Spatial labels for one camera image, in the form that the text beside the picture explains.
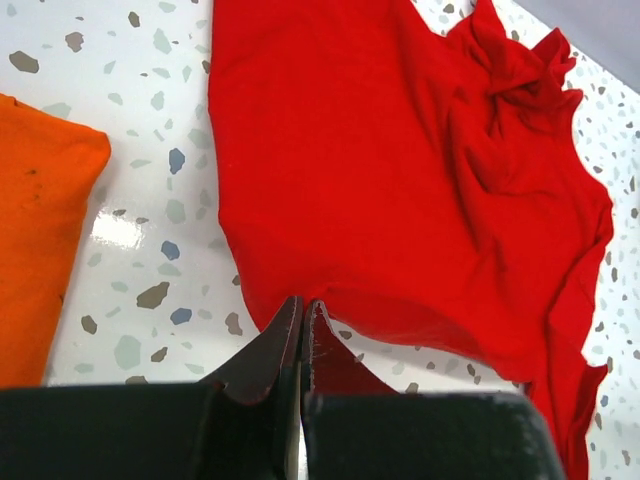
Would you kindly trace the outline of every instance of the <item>crumpled fabric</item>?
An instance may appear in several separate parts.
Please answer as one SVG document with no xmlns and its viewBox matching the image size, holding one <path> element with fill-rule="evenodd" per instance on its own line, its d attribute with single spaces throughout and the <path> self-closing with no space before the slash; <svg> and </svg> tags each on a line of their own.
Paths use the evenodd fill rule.
<svg viewBox="0 0 640 480">
<path fill-rule="evenodd" d="M 527 384 L 571 479 L 606 367 L 581 355 L 612 203 L 583 168 L 582 93 L 552 31 L 490 0 L 446 37 L 409 0 L 214 5 L 219 219 L 264 328 L 289 295 L 371 338 Z"/>
</svg>

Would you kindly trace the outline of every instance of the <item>red shirt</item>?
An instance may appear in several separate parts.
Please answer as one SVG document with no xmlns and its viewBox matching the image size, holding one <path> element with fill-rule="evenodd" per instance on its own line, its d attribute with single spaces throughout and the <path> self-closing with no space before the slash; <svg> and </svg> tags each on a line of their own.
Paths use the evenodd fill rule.
<svg viewBox="0 0 640 480">
<path fill-rule="evenodd" d="M 317 297 L 369 337 L 486 362 L 529 384 L 585 479 L 612 221 L 572 143 L 565 38 L 528 50 L 489 0 L 447 37 L 409 0 L 218 0 L 213 31 L 220 222 L 258 327 Z"/>
</svg>

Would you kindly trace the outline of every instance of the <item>orange cloth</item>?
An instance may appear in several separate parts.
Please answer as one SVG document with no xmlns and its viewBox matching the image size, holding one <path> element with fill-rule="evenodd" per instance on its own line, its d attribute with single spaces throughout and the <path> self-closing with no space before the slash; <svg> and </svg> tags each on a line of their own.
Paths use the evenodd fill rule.
<svg viewBox="0 0 640 480">
<path fill-rule="evenodd" d="M 0 95 L 0 388 L 42 379 L 107 136 Z"/>
</svg>

